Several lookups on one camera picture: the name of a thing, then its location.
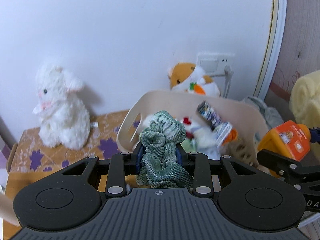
white plush bunny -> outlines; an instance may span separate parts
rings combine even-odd
[[[33,110],[40,119],[39,136],[44,145],[79,150],[90,132],[89,112],[76,92],[83,82],[59,66],[44,66],[36,75],[39,104]]]

white door frame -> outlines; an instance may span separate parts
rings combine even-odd
[[[287,0],[274,0],[269,42],[257,87],[254,92],[254,96],[262,100],[264,100],[267,95],[278,61],[284,33],[286,12]]]

bunny ear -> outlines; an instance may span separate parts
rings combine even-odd
[[[84,83],[80,78],[75,77],[70,71],[63,70],[68,92],[78,92],[84,88]]]

basket handle hole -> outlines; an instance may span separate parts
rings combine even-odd
[[[139,137],[139,135],[137,134],[137,130],[140,123],[141,123],[141,114],[138,114],[128,130],[128,135],[131,138],[130,142],[134,141],[136,139],[136,136],[137,138]]]

purple flower pattern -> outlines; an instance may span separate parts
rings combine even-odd
[[[43,169],[43,171],[52,171],[52,168],[51,168],[51,167],[45,167],[45,168]]]
[[[113,132],[114,133],[118,133],[120,130],[120,126],[116,126],[114,129],[113,129]]]
[[[67,166],[69,166],[69,161],[68,161],[68,160],[64,160],[64,161],[61,163],[61,167],[62,167],[62,168],[65,168],[65,167],[67,167]]]
[[[103,157],[105,159],[110,159],[113,154],[119,152],[117,143],[112,140],[112,138],[109,138],[108,140],[100,140],[98,148],[103,151]]]
[[[36,171],[36,169],[41,165],[41,159],[44,155],[40,153],[40,150],[32,151],[32,154],[29,156],[31,161],[30,170]]]
[[[134,128],[137,128],[139,123],[140,123],[140,120],[137,120],[137,121],[134,121],[132,125]]]

